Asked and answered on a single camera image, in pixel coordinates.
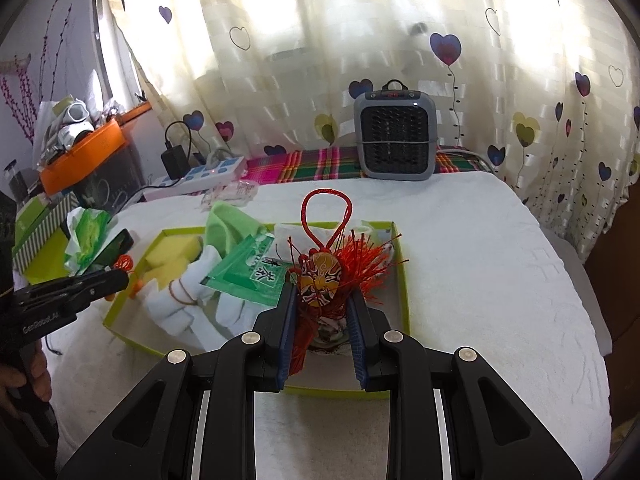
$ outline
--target human hand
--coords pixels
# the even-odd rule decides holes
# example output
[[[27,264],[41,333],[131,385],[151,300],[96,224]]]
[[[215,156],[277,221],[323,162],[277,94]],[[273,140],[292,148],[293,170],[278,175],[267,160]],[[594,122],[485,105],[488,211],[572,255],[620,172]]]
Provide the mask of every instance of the human hand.
[[[31,360],[33,391],[44,402],[51,399],[51,375],[47,371],[47,357],[42,351],[42,341],[36,343],[36,353]],[[27,383],[27,378],[15,368],[0,364],[0,407],[18,418],[18,412],[11,402],[7,388],[20,388]]]

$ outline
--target window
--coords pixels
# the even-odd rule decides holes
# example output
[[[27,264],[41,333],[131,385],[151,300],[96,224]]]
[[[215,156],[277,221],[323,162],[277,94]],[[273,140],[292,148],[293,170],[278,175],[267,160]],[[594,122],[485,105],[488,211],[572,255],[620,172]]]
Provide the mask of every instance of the window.
[[[136,94],[142,92],[129,46],[113,18],[108,1],[92,1],[95,54],[104,101],[113,97],[125,110],[131,110],[139,102]]]

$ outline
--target curtain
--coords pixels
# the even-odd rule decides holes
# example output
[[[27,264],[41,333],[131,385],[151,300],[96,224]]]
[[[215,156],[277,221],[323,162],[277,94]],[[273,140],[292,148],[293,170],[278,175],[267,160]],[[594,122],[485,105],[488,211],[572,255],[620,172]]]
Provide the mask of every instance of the curtain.
[[[638,49],[607,0],[108,1],[201,150],[354,144],[354,99],[399,79],[583,259],[638,177]]]

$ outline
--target orange tray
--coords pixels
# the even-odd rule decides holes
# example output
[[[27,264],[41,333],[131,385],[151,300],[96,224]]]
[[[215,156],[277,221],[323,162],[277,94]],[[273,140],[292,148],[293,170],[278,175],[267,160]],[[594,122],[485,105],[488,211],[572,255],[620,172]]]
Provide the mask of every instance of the orange tray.
[[[118,123],[112,119],[42,170],[40,181],[44,191],[53,195],[77,184],[127,144]]]

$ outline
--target tissue packet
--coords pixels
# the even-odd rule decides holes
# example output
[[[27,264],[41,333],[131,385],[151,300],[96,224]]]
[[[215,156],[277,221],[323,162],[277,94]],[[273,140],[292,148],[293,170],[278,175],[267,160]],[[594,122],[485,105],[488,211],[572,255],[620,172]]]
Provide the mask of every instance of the tissue packet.
[[[276,306],[289,265],[266,257],[275,240],[260,232],[248,236],[202,280],[201,284],[236,298]]]
[[[111,216],[106,211],[76,207],[66,216],[69,243],[65,249],[65,269],[79,274],[94,260],[107,236]]]

